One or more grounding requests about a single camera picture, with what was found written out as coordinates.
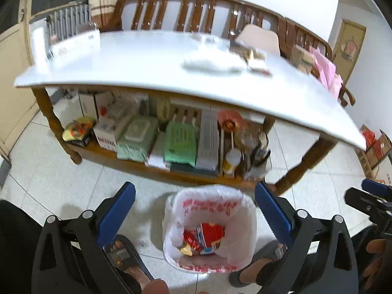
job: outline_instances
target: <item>green package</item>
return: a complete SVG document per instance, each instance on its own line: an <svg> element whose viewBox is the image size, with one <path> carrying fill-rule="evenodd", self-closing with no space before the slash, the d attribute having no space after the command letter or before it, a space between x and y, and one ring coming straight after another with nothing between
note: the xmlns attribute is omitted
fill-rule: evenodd
<svg viewBox="0 0 392 294"><path fill-rule="evenodd" d="M193 126L170 122L166 127L165 161L188 163L194 167L196 153L196 136Z"/></svg>
<svg viewBox="0 0 392 294"><path fill-rule="evenodd" d="M145 162L157 132L158 120L155 117L135 117L117 141L117 158Z"/></svg>

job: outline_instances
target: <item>table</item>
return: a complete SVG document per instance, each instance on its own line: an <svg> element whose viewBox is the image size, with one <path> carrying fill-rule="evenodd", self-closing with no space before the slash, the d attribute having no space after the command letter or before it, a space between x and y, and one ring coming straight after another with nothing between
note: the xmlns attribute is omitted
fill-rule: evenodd
<svg viewBox="0 0 392 294"><path fill-rule="evenodd" d="M219 40L218 47L228 48L229 41ZM305 75L284 58L267 54L272 77L243 72L210 74L183 68L184 55L196 50L199 42L190 33L167 31L124 31L101 34L101 49L71 62L57 60L45 70L29 67L15 79L16 87L31 87L37 103L48 119L66 153L75 163L82 157L121 170L152 173L144 165L115 160L114 153L91 143L87 148L66 144L63 128L53 113L45 86L77 87L89 90L120 89L143 91L155 96L176 96L207 103L222 103L266 115L264 129L268 132L276 118L316 130L320 138L302 157L300 164L275 184L281 194L298 182L304 173L316 166L342 140L365 149L365 139L339 103L312 75ZM170 173L161 174L171 178ZM207 183L199 177L181 179ZM221 184L254 188L254 183L222 178Z"/></svg>

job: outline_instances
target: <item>hand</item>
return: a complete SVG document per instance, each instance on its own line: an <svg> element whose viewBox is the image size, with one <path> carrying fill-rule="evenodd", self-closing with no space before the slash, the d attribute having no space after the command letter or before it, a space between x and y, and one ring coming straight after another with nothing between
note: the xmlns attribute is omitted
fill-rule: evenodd
<svg viewBox="0 0 392 294"><path fill-rule="evenodd" d="M378 254L383 254L385 252L385 245L387 243L386 239L377 239L377 240L372 240L368 243L366 246L366 251L369 253L378 253ZM376 260L374 260L364 271L362 276L367 277L368 280L366 281L365 284L365 290L369 289L370 286L374 283L374 280L377 276L377 272L381 267L381 263L383 261L383 257L380 256Z"/></svg>

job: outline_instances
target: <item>wooden bench backrest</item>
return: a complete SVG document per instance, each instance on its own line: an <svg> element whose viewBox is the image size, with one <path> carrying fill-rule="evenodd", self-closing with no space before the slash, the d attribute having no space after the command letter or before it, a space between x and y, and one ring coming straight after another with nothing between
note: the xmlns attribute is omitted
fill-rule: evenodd
<svg viewBox="0 0 392 294"><path fill-rule="evenodd" d="M166 7L171 0L117 0L114 13L109 22L101 28L102 32L123 29L122 15L124 8L131 2L136 2L130 30L162 29ZM235 38L245 25L252 23L262 27L263 19L269 18L275 22L271 25L279 38L281 54L290 57L294 44L309 50L309 46L317 47L325 52L327 58L332 58L331 47L322 38L300 24L284 18L279 13L243 0L180 0L180 9L173 29L176 31L202 32L211 34L216 7L225 3L229 8L228 18L222 37Z"/></svg>

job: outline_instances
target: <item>radiator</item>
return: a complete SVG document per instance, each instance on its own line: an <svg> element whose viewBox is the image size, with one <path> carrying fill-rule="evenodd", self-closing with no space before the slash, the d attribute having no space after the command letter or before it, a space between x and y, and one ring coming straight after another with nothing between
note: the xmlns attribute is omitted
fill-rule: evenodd
<svg viewBox="0 0 392 294"><path fill-rule="evenodd" d="M63 41L77 34L77 28L91 22L91 5L76 4L61 8L46 17L48 45L50 37L56 36L57 40Z"/></svg>

